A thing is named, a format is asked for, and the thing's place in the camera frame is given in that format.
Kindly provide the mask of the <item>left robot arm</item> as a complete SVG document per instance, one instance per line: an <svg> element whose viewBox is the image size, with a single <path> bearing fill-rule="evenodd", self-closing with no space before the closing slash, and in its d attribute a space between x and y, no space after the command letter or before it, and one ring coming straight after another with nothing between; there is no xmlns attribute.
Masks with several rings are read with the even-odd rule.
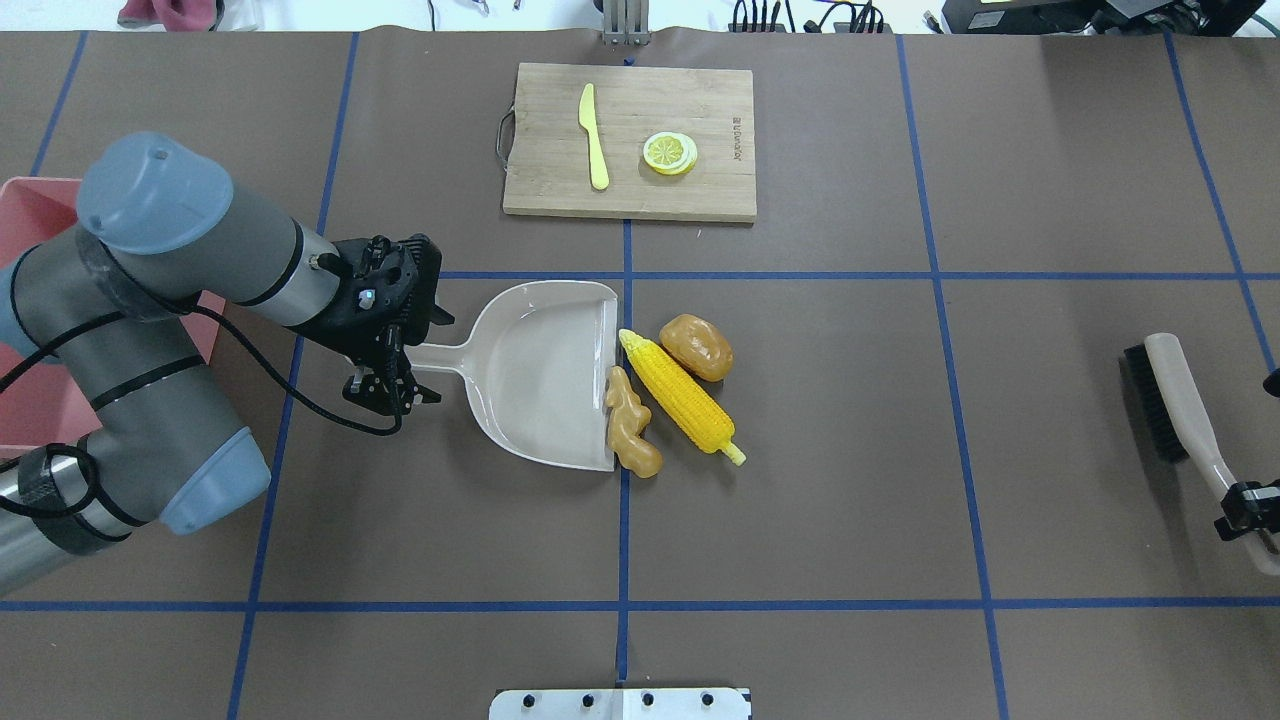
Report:
<svg viewBox="0 0 1280 720"><path fill-rule="evenodd" d="M425 234L333 243L152 131L105 150L76 214L3 270L3 342L23 357L3 386L56 360L99 428L3 464L4 593L137 528L188 536L266 492L259 443L182 324L206 316L244 342L202 293L342 355L355 368L344 397L392 419L338 425L392 436L413 406L439 401L407 354L453 322L436 300L442 251Z"/></svg>

